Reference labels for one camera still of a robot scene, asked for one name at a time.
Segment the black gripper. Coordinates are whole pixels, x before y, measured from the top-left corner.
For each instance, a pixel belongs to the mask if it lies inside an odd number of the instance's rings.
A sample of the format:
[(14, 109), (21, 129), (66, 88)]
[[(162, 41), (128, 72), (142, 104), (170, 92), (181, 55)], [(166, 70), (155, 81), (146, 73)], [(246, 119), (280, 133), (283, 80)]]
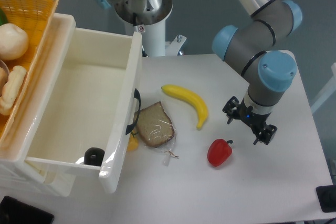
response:
[(244, 100), (239, 103), (235, 96), (227, 101), (222, 111), (228, 118), (227, 124), (230, 124), (233, 120), (240, 120), (250, 127), (256, 137), (253, 142), (254, 145), (258, 142), (268, 145), (278, 130), (276, 126), (266, 123), (271, 110), (264, 109), (254, 103), (246, 104)]

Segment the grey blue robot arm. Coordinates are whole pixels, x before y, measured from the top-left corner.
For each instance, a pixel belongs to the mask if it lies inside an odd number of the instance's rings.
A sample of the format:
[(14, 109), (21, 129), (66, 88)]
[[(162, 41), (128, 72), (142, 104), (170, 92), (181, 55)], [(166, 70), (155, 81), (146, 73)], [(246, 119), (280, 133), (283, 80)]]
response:
[[(223, 111), (229, 121), (240, 120), (251, 128), (256, 142), (268, 144), (277, 128), (267, 118), (290, 87), (297, 72), (292, 56), (271, 48), (302, 22), (302, 11), (292, 1), (239, 0), (252, 18), (239, 29), (225, 26), (214, 37), (213, 52), (249, 84), (244, 98), (232, 97)], [(165, 39), (165, 21), (172, 0), (96, 0), (104, 9), (114, 8), (128, 35), (142, 35), (144, 56), (177, 55), (182, 43)]]

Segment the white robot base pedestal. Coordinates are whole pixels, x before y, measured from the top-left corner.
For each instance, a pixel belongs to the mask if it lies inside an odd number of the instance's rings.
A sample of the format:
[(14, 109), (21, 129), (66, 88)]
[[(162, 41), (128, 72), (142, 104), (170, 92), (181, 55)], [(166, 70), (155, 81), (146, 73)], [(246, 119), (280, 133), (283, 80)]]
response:
[(142, 35), (143, 54), (149, 57), (178, 56), (186, 37), (178, 34), (166, 40), (166, 20), (170, 16), (172, 0), (122, 0), (114, 9), (124, 24), (125, 34), (135, 31)]

